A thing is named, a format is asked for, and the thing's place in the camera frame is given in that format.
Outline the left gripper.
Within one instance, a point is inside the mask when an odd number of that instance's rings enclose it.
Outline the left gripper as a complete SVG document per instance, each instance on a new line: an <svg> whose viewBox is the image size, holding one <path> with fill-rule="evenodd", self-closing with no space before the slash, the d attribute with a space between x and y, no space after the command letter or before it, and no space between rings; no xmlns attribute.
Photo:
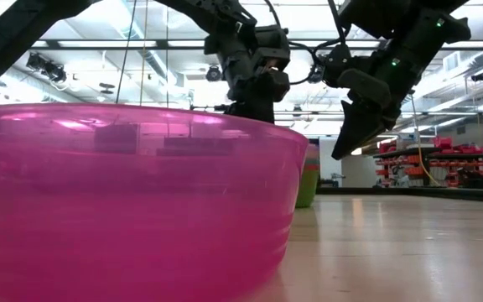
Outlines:
<svg viewBox="0 0 483 302"><path fill-rule="evenodd" d="M228 114L274 124L273 106L288 93L290 81L288 74L280 70L257 75L253 57L265 29L213 26L205 38L204 53L216 55L221 65L223 80L229 87L227 97L232 101Z"/></svg>

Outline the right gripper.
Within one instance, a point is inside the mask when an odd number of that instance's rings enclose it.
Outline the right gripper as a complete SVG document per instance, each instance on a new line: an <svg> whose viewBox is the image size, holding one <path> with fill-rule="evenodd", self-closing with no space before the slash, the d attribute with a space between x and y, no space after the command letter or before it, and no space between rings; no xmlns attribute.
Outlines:
<svg viewBox="0 0 483 302"><path fill-rule="evenodd" d="M393 129L404 98L420 80L420 66L396 56L364 58L362 71L348 69L337 80L348 88L351 103L342 101L344 122L332 152L343 159L385 129Z"/></svg>

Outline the round black ceiling fixture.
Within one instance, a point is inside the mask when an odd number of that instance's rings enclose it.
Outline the round black ceiling fixture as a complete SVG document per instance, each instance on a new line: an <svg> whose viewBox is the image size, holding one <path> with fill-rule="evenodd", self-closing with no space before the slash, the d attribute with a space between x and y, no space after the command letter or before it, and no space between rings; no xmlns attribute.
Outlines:
<svg viewBox="0 0 483 302"><path fill-rule="evenodd" d="M205 74L205 78L209 82L217 82L223 80L223 74L220 66L211 65Z"/></svg>

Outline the yellow translucent plastic bowl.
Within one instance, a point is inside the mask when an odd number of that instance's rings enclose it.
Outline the yellow translucent plastic bowl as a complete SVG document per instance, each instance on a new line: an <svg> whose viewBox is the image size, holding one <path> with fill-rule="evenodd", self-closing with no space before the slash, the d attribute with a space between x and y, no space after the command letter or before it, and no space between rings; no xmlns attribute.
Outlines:
<svg viewBox="0 0 483 302"><path fill-rule="evenodd" d="M299 192L295 208L308 208L312 206L319 180L319 170L315 165L306 166L299 183Z"/></svg>

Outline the shelf with red bins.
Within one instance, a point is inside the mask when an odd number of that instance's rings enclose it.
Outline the shelf with red bins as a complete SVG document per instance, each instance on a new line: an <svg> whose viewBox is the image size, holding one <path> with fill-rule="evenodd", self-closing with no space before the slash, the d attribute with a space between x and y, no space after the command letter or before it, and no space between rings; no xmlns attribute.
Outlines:
<svg viewBox="0 0 483 302"><path fill-rule="evenodd" d="M383 141L374 155L377 187L483 188L483 148L436 137L419 143L413 135Z"/></svg>

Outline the pink translucent plastic bowl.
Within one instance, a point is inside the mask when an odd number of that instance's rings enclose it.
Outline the pink translucent plastic bowl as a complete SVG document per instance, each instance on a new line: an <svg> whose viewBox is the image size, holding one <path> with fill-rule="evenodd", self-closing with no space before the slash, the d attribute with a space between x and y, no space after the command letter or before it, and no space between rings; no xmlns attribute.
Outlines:
<svg viewBox="0 0 483 302"><path fill-rule="evenodd" d="M287 248L308 140L159 107L0 105L0 302L223 302Z"/></svg>

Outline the black aluminium table frame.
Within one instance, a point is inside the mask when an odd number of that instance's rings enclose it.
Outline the black aluminium table frame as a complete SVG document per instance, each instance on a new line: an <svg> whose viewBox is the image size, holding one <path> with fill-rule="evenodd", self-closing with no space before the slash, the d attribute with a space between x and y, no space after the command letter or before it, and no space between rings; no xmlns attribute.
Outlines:
<svg viewBox="0 0 483 302"><path fill-rule="evenodd" d="M317 195L411 195L483 202L483 190L455 188L333 188L320 187Z"/></svg>

